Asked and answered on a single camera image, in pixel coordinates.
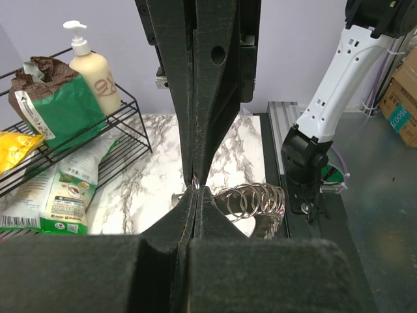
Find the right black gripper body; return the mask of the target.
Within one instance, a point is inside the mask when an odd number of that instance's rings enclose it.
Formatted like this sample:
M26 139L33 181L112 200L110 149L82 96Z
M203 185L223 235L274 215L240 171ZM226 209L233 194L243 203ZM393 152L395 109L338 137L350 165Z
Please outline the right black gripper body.
M196 24L196 8L194 5L194 22L193 22L193 57L195 55L194 38ZM238 1L240 21L238 25L238 86L240 91L239 103L251 102L253 99L253 90L255 87L257 53L259 41L259 24L261 15L260 1ZM137 11L147 37L147 42L154 46L158 56L159 67L156 72L156 85L160 89L169 89L169 84L162 65L160 51L156 43L156 37L152 28L151 17L147 6L147 1L136 1ZM193 82L192 103L195 104L194 97L195 82Z

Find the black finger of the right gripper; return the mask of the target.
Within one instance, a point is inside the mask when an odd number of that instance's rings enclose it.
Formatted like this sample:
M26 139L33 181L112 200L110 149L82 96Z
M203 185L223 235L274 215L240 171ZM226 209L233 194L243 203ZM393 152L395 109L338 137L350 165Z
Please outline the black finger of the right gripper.
M160 51L177 114L184 182L192 183L193 22L192 1L147 1L152 28Z
M196 1L194 38L195 149L193 172L209 176L214 154L239 107L238 1Z

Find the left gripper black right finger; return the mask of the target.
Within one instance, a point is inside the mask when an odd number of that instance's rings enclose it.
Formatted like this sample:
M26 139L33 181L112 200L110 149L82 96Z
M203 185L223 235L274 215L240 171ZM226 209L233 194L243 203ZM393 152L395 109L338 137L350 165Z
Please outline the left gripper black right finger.
M373 312L375 302L338 196L330 216L290 219L290 236L249 239L199 191L188 248L190 312Z

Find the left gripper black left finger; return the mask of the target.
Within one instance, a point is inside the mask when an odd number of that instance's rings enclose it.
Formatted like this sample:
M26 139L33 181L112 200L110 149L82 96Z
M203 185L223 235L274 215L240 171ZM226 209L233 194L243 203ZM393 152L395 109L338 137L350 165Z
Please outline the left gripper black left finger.
M2 312L185 312L197 190L139 235L22 235L1 243Z

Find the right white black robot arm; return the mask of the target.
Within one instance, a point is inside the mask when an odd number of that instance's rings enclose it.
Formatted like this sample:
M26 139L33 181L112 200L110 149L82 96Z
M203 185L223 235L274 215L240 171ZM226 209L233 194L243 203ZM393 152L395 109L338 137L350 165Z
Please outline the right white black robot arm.
M214 154L253 98L260 1L137 1L179 124L186 186L204 185ZM342 112L391 43L416 27L415 1L347 1L345 26L326 74L282 152L294 213L319 210L321 171Z

